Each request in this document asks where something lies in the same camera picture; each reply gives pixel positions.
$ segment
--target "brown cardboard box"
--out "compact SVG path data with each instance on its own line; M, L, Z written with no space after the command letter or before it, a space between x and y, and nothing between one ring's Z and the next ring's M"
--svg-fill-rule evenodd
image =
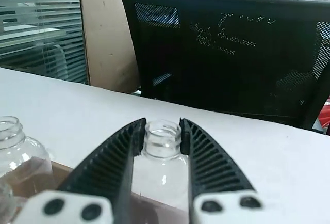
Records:
M134 92L139 74L122 0L81 0L80 5L90 84Z
M32 158L31 160L23 163L23 165L18 166L16 170L7 174L5 177L6 180L10 181L13 177L14 173L21 173L27 167L32 164L36 165L41 162L38 158ZM55 183L53 185L53 189L57 188L70 174L73 170L70 167L61 165L56 162L52 162L52 170ZM20 195L26 194L26 191L23 189L30 188L30 182L24 182L20 185L21 188L14 189L16 192L19 192ZM132 224L187 224L188 223L188 214L182 210L178 210L174 207L168 206L166 204L162 204L160 202L156 202L152 199L145 198L138 194L132 193L131 196L131 220L133 220Z

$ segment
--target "chair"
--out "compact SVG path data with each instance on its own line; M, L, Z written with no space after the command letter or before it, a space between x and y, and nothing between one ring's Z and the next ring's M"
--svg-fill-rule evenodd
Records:
M142 96L312 128L330 94L330 2L122 1Z

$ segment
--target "red object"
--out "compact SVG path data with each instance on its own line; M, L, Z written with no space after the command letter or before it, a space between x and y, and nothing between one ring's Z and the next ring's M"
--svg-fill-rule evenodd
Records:
M319 121L322 127L325 127L330 123L330 105L323 106L321 112L319 113Z

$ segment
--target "window blind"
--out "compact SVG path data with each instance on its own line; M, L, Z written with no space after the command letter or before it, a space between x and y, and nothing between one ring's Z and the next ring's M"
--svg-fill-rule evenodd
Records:
M87 83L79 0L0 0L0 67Z

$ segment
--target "bottle neck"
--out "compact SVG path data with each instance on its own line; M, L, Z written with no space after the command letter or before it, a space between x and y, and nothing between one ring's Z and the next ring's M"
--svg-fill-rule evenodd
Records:
M6 149L24 141L23 126L16 117L0 117L0 149Z
M173 159L180 155L180 143L179 125L164 120L148 122L142 154L158 159Z

